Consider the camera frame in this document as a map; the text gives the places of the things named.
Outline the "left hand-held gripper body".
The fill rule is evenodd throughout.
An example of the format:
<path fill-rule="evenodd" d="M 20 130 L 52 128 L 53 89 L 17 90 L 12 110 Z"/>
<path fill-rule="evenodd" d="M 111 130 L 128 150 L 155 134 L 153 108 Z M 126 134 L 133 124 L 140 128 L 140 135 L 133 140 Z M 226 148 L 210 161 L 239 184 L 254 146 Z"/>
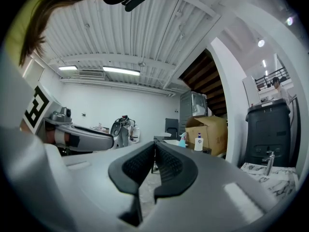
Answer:
<path fill-rule="evenodd" d="M 72 124 L 71 109 L 63 107 L 44 86 L 38 84 L 23 120 L 30 131 L 46 143 L 45 131 L 55 130 L 58 125 Z"/>

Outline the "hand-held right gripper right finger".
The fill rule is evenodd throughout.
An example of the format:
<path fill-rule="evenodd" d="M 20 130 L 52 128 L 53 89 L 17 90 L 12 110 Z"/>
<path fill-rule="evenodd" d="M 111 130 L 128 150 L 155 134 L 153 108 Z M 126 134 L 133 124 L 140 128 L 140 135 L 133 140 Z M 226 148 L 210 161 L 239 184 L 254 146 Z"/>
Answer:
<path fill-rule="evenodd" d="M 276 200 L 260 183 L 224 159 L 156 143 L 161 186 L 154 217 L 261 217 Z"/>

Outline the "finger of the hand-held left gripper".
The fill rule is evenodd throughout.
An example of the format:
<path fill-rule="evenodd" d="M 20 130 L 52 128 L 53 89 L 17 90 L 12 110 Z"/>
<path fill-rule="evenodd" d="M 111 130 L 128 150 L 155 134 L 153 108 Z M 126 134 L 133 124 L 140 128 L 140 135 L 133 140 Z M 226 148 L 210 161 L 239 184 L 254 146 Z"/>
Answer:
<path fill-rule="evenodd" d="M 75 152 L 104 151 L 114 146 L 113 136 L 74 124 L 55 127 L 56 146 Z"/>

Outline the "person's left hand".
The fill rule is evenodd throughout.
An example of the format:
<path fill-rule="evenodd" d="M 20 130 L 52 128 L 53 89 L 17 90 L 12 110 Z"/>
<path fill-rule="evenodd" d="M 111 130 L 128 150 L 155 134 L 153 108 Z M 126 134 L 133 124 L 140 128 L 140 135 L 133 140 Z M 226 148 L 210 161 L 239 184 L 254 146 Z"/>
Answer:
<path fill-rule="evenodd" d="M 48 144 L 55 144 L 55 130 L 46 130 L 45 131 L 45 141 Z"/>

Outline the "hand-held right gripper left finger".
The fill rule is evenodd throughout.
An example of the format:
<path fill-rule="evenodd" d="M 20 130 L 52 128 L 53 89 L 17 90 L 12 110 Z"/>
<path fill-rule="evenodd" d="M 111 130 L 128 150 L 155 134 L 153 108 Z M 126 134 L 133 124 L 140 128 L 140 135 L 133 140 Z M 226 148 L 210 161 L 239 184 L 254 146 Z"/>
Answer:
<path fill-rule="evenodd" d="M 75 226 L 139 226 L 139 188 L 154 162 L 155 144 L 63 157 L 66 201 Z"/>

